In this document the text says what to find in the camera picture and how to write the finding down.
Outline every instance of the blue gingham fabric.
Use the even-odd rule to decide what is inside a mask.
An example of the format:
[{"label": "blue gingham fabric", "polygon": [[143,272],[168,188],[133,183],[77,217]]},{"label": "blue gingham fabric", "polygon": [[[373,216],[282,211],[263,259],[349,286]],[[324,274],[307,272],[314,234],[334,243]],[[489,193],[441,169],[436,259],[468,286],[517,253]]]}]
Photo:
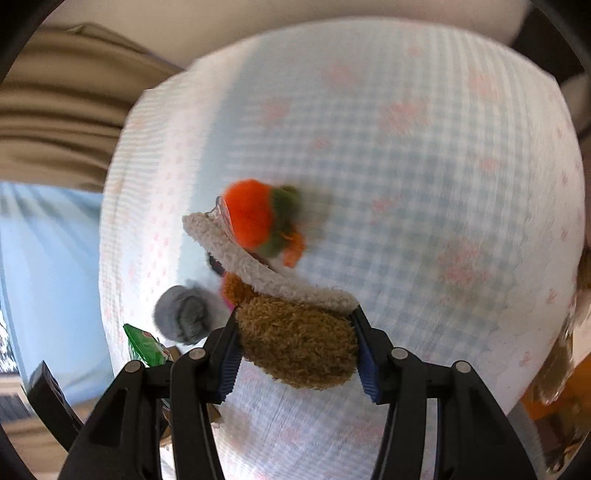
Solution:
[{"label": "blue gingham fabric", "polygon": [[[121,325],[156,333],[169,286],[218,291],[181,217],[248,177],[303,194],[296,276],[351,292],[426,361],[469,361],[512,408],[567,314],[583,245],[580,153],[554,79],[474,34],[359,19],[255,37],[146,92],[103,203],[115,371],[128,359]],[[295,390],[247,362],[220,411],[230,480],[369,478],[387,413],[357,377]],[[433,408],[429,419],[423,478]]]}]

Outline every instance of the plastic packaging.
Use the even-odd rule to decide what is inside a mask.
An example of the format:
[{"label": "plastic packaging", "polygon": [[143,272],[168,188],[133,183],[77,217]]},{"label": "plastic packaging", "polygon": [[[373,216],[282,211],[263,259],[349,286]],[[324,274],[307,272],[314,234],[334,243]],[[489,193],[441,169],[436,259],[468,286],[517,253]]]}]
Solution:
[{"label": "plastic packaging", "polygon": [[123,330],[127,335],[132,360],[139,360],[148,367],[157,367],[173,361],[170,352],[150,332],[144,332],[129,323],[123,325]]}]

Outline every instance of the pillow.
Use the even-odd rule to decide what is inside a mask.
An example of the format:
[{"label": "pillow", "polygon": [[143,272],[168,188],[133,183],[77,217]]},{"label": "pillow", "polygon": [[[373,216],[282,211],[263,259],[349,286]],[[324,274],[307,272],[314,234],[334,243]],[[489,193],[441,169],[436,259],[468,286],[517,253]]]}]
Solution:
[{"label": "pillow", "polygon": [[[146,92],[103,204],[116,370],[121,324],[155,332],[167,288],[218,292],[181,218],[248,177],[302,192],[295,276],[349,291],[425,361],[469,361],[513,408],[567,315],[583,245],[580,152],[553,78],[465,31],[363,19],[246,40]],[[387,412],[356,377],[295,390],[248,362],[220,411],[226,476],[247,480],[369,478]],[[430,409],[425,478],[435,429]]]}]

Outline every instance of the toy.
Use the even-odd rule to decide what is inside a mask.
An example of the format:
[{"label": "toy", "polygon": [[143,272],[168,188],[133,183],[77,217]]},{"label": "toy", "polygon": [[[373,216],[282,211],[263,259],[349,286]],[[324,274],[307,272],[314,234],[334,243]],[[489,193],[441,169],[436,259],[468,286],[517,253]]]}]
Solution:
[{"label": "toy", "polygon": [[329,388],[355,371],[357,337],[345,318],[359,305],[349,293],[285,277],[235,244],[222,213],[192,213],[185,231],[223,266],[222,292],[238,305],[236,323],[245,357],[296,388]]},{"label": "toy", "polygon": [[334,387],[355,372],[357,338],[350,322],[302,302],[257,295],[235,274],[223,294],[238,306],[244,357],[295,388]]},{"label": "toy", "polygon": [[296,266],[306,246],[296,229],[301,199],[295,187],[272,187],[247,179],[230,185],[222,199],[232,233],[242,248],[264,258],[283,252],[284,265]]},{"label": "toy", "polygon": [[193,345],[212,331],[219,309],[225,309],[223,301],[206,289],[175,285],[156,302],[154,323],[169,340]]}]

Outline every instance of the window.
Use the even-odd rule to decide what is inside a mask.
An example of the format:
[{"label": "window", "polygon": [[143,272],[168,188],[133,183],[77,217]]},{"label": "window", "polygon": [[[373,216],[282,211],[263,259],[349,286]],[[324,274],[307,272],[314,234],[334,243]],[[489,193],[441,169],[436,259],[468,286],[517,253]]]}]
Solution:
[{"label": "window", "polygon": [[17,374],[17,363],[12,353],[10,339],[8,338],[8,329],[0,310],[0,375]]}]

